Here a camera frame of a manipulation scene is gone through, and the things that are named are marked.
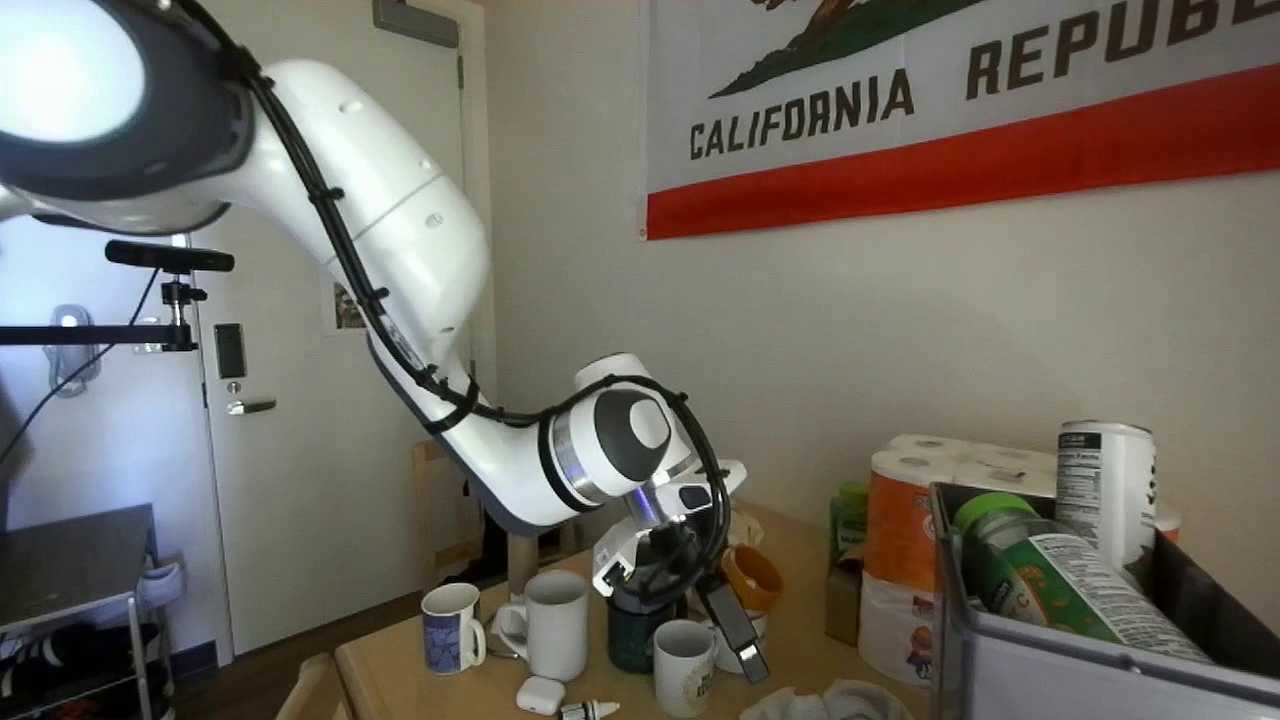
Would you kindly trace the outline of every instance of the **wooden table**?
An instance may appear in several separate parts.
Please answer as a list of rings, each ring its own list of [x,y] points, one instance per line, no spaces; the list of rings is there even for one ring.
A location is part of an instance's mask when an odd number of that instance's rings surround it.
[[[905,698],[917,720],[926,720],[926,691],[905,688],[870,670],[854,646],[823,634],[823,530],[770,515],[763,506],[744,510],[750,510],[763,522],[760,553],[768,553],[783,572],[783,595],[770,606],[763,634],[770,677],[763,682],[744,682],[738,677],[714,670],[708,681],[708,714],[738,714],[775,688],[792,688],[796,694],[819,694],[830,681],[868,681]],[[505,582],[488,588],[481,599],[481,619],[488,619],[505,599]],[[608,606],[598,595],[590,595],[586,670],[569,682],[563,698],[614,698],[620,720],[658,714],[650,677],[632,677],[608,662],[603,619]],[[421,619],[398,619],[393,626],[339,642],[336,654],[347,694],[365,720],[528,714],[516,706],[516,691],[528,681],[528,666],[519,658],[488,654],[483,666],[434,677],[425,666]]]

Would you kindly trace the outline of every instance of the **white mug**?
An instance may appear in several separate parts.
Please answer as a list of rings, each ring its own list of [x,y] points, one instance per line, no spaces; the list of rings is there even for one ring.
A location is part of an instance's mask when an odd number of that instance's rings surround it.
[[[421,604],[425,658],[433,670],[464,670],[483,662],[483,624],[477,619],[477,582],[441,582]]]
[[[714,634],[713,624],[697,619],[662,619],[650,633],[650,691],[662,714],[700,714],[708,706]]]
[[[537,572],[525,595],[496,606],[492,634],[528,658],[533,677],[574,681],[586,666],[586,581]]]

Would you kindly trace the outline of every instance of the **red stripe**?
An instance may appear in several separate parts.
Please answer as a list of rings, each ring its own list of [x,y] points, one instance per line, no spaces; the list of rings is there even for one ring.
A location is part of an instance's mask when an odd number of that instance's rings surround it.
[[[950,141],[648,194],[648,237],[950,206],[1280,167],[1280,62]]]

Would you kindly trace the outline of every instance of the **floor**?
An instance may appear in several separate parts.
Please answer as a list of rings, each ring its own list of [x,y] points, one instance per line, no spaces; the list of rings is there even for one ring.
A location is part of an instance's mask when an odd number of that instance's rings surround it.
[[[272,646],[246,653],[228,666],[178,681],[175,714],[178,720],[272,720],[296,682],[296,666],[313,653],[332,653],[345,640],[366,634],[415,613],[421,595],[381,604],[370,613],[325,624],[315,633],[280,640]]]

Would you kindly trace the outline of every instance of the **door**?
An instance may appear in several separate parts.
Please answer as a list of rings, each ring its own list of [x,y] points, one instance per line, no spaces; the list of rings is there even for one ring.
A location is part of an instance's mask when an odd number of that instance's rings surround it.
[[[456,50],[376,33],[365,0],[206,2],[265,62],[326,60],[461,172]],[[200,245],[234,256],[206,281],[205,371],[231,653],[415,593],[426,488],[413,410],[347,329],[336,286],[276,225],[231,210]],[[241,329],[245,376],[218,376],[217,329]]]

